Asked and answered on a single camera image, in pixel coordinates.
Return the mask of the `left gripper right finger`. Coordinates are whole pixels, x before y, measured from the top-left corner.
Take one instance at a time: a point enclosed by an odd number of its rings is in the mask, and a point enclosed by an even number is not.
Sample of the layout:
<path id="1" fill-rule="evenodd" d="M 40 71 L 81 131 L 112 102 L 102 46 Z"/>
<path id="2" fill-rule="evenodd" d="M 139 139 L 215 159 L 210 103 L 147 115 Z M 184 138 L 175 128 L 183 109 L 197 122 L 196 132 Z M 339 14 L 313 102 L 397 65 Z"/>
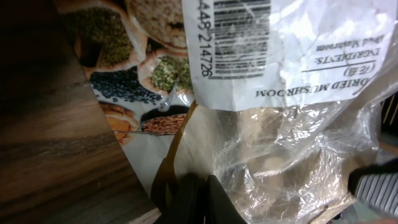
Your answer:
<path id="1" fill-rule="evenodd" d="M 208 176 L 206 187 L 206 224 L 246 224 L 215 175 Z"/>

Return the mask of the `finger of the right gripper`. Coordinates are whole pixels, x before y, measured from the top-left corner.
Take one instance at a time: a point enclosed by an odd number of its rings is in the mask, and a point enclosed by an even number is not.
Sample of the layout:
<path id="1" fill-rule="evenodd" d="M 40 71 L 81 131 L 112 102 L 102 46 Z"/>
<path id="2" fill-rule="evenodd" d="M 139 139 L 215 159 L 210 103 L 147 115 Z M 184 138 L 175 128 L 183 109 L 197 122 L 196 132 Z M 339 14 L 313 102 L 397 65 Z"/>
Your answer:
<path id="1" fill-rule="evenodd" d="M 352 171 L 348 191 L 377 213 L 397 218 L 397 158 Z"/>

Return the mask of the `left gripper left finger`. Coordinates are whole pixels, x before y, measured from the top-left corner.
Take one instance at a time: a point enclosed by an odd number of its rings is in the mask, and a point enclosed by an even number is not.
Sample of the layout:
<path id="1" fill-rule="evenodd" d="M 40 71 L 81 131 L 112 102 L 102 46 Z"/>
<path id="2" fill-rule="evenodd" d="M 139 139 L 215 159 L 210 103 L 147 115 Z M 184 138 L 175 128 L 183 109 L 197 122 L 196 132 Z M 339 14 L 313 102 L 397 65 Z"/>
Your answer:
<path id="1" fill-rule="evenodd" d="M 178 192 L 169 208 L 154 224 L 204 224 L 205 180 L 188 174 L 180 180 Z"/>

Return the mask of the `brown PanTree snack bag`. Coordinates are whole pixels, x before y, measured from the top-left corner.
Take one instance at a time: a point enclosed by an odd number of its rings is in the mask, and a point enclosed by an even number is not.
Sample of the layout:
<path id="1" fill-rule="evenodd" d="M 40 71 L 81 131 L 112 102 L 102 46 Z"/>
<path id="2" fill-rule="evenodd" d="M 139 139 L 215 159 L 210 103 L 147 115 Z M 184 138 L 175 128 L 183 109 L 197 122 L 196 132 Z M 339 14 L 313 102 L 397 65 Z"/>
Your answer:
<path id="1" fill-rule="evenodd" d="M 397 144 L 397 1 L 55 1 L 155 209 L 215 175 L 246 223 L 396 223 L 348 191 Z"/>

